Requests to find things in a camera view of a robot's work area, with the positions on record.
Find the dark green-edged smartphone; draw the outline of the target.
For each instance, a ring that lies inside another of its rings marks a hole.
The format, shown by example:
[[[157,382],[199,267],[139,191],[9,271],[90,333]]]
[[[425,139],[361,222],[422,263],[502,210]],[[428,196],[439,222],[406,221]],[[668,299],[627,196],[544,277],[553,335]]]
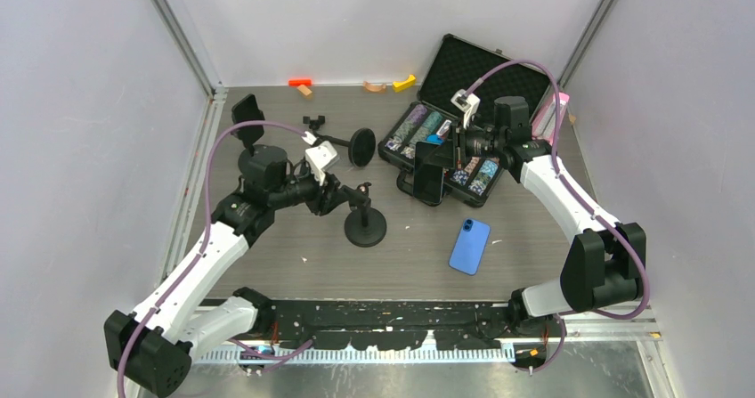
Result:
[[[411,194],[414,199],[431,206],[439,205],[443,198],[444,169],[437,165],[415,165]]]

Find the black smartphone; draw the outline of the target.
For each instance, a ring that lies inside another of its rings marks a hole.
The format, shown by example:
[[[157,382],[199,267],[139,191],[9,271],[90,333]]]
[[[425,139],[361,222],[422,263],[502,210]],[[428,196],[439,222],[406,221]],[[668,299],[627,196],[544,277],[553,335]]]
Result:
[[[234,125],[248,121],[264,120],[264,114],[259,109],[256,96],[252,93],[234,104],[231,108],[231,120]],[[264,127],[260,125],[245,126],[233,132],[245,147],[253,146],[264,135]]]

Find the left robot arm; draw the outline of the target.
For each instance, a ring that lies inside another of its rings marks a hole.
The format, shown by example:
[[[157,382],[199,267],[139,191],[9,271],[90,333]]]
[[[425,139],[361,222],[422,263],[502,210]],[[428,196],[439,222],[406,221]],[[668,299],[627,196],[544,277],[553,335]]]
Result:
[[[277,211],[306,205],[317,216],[346,201],[346,189],[330,173],[339,155],[329,142],[307,148],[292,164],[280,147],[257,144],[239,156],[239,183],[206,217],[205,229],[187,256],[130,313],[114,311],[104,333],[117,394],[126,381],[168,397],[192,364],[223,342],[246,333],[272,331],[267,297],[244,288],[215,309],[195,313],[207,293],[272,226]]]

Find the small-clamp black phone stand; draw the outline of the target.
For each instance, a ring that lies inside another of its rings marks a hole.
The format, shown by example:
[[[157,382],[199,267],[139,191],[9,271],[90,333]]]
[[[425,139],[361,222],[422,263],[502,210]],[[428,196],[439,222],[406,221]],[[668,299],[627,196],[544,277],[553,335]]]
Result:
[[[333,145],[347,148],[347,157],[354,167],[365,167],[374,157],[377,140],[374,131],[370,128],[360,128],[352,134],[349,140],[344,140],[319,133],[320,128],[326,123],[326,119],[322,115],[316,118],[303,116],[303,123],[314,135],[317,144],[330,142]]]

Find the blue round chip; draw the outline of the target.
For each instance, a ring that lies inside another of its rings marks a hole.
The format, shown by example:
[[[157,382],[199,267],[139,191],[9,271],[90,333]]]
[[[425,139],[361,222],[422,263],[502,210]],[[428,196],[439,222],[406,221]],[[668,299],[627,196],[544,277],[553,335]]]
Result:
[[[437,134],[431,134],[426,138],[426,142],[441,145],[443,144],[443,138],[440,135]]]

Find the brown chip stack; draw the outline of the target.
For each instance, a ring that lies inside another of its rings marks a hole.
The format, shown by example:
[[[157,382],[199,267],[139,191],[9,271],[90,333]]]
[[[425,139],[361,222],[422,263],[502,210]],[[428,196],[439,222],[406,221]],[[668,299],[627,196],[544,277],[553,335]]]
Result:
[[[472,157],[464,167],[457,169],[453,173],[451,180],[459,185],[466,184],[472,173],[476,170],[479,162],[479,157]]]

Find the green chip stack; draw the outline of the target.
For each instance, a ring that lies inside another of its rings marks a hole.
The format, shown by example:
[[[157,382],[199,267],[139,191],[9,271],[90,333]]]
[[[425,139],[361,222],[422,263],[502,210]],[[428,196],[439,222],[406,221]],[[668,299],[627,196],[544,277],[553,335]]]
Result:
[[[433,134],[440,126],[442,120],[443,117],[439,112],[432,111],[410,138],[408,144],[402,149],[401,154],[405,158],[414,158],[417,143],[424,141],[430,134]]]

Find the light blue chip stack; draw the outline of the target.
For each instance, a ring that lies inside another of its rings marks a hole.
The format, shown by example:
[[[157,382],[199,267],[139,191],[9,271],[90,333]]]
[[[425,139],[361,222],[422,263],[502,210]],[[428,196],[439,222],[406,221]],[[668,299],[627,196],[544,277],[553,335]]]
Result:
[[[486,189],[489,187],[495,174],[497,174],[498,169],[499,159],[487,158],[478,169],[477,174],[472,179],[472,182],[469,184],[468,189],[471,192],[482,196],[485,193]]]

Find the yellow wooden block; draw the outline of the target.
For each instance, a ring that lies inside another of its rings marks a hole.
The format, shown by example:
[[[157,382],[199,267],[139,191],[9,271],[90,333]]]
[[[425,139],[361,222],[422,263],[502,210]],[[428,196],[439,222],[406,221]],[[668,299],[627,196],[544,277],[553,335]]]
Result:
[[[400,93],[414,86],[416,82],[416,77],[413,74],[409,74],[403,80],[393,81],[392,88],[395,93]]]

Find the black poker chip case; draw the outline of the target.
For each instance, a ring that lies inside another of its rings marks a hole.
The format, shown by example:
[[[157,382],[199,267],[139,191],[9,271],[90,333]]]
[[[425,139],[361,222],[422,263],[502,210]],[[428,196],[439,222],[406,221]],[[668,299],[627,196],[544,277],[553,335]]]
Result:
[[[377,147],[378,155],[399,168],[396,187],[413,194],[416,144],[419,141],[448,142],[455,125],[463,121],[464,113],[451,102],[457,91],[466,91],[476,79],[509,59],[499,51],[492,51],[452,34],[443,36],[417,99],[410,104],[401,119]],[[467,132],[492,130],[500,122],[494,101],[502,96],[521,96],[528,104],[531,118],[551,89],[548,76],[527,65],[515,64],[487,77],[474,91],[480,99],[476,113],[470,118]],[[450,194],[470,207],[483,207],[502,170],[492,155],[475,156],[465,150],[466,160],[453,169],[444,170],[443,193]]]

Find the brown wooden arch block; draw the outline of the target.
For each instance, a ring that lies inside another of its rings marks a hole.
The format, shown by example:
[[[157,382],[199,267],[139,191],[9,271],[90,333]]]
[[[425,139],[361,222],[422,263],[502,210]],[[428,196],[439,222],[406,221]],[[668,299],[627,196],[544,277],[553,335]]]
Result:
[[[368,81],[362,82],[362,88],[368,93],[384,93],[387,85],[385,83],[370,83]]]

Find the pink metronome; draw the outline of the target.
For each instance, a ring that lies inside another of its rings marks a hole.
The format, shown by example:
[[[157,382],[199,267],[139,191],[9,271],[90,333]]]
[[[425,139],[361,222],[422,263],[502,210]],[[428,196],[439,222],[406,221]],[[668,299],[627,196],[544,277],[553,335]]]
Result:
[[[556,97],[552,95],[549,101],[542,103],[531,121],[531,138],[553,144],[556,136],[556,125]]]

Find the tan wooden block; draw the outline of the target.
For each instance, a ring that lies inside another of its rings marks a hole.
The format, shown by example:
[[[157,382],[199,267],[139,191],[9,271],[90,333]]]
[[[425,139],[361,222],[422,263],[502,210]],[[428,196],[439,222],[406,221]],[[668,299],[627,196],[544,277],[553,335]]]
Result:
[[[306,99],[311,99],[313,97],[313,91],[308,85],[299,85],[296,89]]]

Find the orange wooden block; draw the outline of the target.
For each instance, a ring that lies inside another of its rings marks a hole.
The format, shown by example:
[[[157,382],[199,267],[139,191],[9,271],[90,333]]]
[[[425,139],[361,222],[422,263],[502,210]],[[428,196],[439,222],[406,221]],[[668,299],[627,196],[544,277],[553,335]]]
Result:
[[[299,87],[301,85],[311,86],[312,84],[313,82],[310,78],[292,78],[288,81],[289,86],[296,86],[296,87]]]

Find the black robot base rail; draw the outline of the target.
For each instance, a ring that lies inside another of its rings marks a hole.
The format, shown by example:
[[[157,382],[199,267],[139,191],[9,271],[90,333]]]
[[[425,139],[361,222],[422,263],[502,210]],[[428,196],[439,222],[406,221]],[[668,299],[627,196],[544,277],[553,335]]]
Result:
[[[554,345],[560,335],[552,317],[518,321],[506,305],[492,302],[273,300],[239,338],[285,349],[310,341],[316,350],[337,351],[417,349],[432,340],[450,351],[492,349],[508,338]]]

